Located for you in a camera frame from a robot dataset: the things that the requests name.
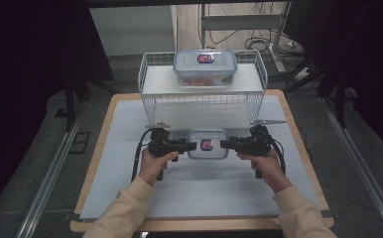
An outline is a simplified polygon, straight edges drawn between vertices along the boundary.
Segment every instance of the wooden table edge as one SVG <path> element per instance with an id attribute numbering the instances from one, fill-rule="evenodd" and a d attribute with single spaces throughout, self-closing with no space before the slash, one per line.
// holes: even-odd
<path id="1" fill-rule="evenodd" d="M 306 172 L 312 183 L 315 195 L 319 202 L 320 210 L 329 210 L 325 197 L 322 193 L 319 185 L 316 172 L 310 161 L 309 155 L 306 151 L 306 147 L 301 138 L 297 124 L 294 121 L 291 109 L 285 98 L 282 90 L 268 89 L 266 95 L 277 96 L 280 99 L 281 106 L 284 110 L 285 116 L 289 123 L 291 132 L 297 144 L 297 148 L 300 152 L 303 164 L 305 165 Z M 111 98 L 110 105 L 108 106 L 107 113 L 105 115 L 104 123 L 101 127 L 95 150 L 92 155 L 92 159 L 89 165 L 89 169 L 86 174 L 85 181 L 82 186 L 82 190 L 77 201 L 75 214 L 80 214 L 83 210 L 84 203 L 89 194 L 92 182 L 95 177 L 96 170 L 98 168 L 99 160 L 101 158 L 102 150 L 105 144 L 105 139 L 108 135 L 109 127 L 114 115 L 114 110 L 117 106 L 117 102 L 121 100 L 141 100 L 139 93 L 127 93 L 116 94 Z M 70 223 L 70 229 L 73 232 L 85 232 L 93 221 L 72 221 Z M 327 227 L 331 227 L 334 224 L 332 217 L 324 219 Z M 210 230 L 258 230 L 258 229 L 280 229 L 278 218 L 272 217 L 257 217 L 257 218 L 219 218 L 219 219 L 176 219 L 176 220 L 146 220 L 138 227 L 138 231 L 210 231 Z"/>

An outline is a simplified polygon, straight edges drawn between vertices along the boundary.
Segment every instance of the white wire rack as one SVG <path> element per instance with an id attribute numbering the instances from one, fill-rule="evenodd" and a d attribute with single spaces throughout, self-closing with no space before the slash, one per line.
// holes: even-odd
<path id="1" fill-rule="evenodd" d="M 138 84 L 150 125 L 164 122 L 180 131 L 250 127 L 268 83 L 258 51 L 235 52 L 238 70 L 229 87 L 181 87 L 173 71 L 175 54 L 143 55 Z"/>

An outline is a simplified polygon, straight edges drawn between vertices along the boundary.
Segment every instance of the label on container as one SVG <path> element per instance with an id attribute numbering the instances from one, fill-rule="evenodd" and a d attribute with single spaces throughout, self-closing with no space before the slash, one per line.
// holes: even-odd
<path id="1" fill-rule="evenodd" d="M 197 56 L 198 63 L 213 63 L 215 61 L 214 55 L 198 55 Z"/>
<path id="2" fill-rule="evenodd" d="M 213 150 L 212 140 L 202 139 L 200 141 L 200 149 L 202 151 L 212 151 Z"/>

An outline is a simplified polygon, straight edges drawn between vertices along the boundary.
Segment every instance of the white wall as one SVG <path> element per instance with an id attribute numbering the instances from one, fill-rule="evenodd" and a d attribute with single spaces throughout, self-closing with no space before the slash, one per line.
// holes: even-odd
<path id="1" fill-rule="evenodd" d="M 175 7 L 98 8 L 90 14 L 108 56 L 176 50 Z"/>

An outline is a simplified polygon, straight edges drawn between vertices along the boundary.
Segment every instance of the metal rail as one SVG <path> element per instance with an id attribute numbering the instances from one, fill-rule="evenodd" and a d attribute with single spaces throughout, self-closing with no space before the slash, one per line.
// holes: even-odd
<path id="1" fill-rule="evenodd" d="M 53 161 L 49 166 L 49 170 L 44 176 L 40 188 L 38 189 L 37 194 L 31 203 L 31 207 L 28 210 L 21 227 L 19 228 L 19 231 L 16 235 L 17 238 L 31 238 L 33 236 L 44 208 L 46 207 L 47 201 L 49 200 L 50 193 L 52 192 L 55 182 L 59 176 L 59 172 L 64 163 L 68 149 L 71 145 L 74 135 L 76 134 L 80 119 L 82 118 L 84 109 L 86 108 L 86 104 L 87 102 L 85 101 L 79 102 L 74 125 L 68 132 L 64 134 L 64 139 L 59 147 L 59 150 L 53 158 Z"/>
<path id="2" fill-rule="evenodd" d="M 324 109 L 328 115 L 328 118 L 331 121 L 332 126 L 336 130 L 340 140 L 345 147 L 346 152 L 351 158 L 355 168 L 357 169 L 364 185 L 366 186 L 371 198 L 373 199 L 375 205 L 377 206 L 381 216 L 383 217 L 383 190 L 380 188 L 373 174 L 368 169 L 364 159 L 357 150 L 355 144 L 353 143 L 350 135 L 346 129 L 342 128 L 339 122 L 334 117 L 334 109 L 328 99 L 321 99 L 321 102 L 324 106 Z"/>

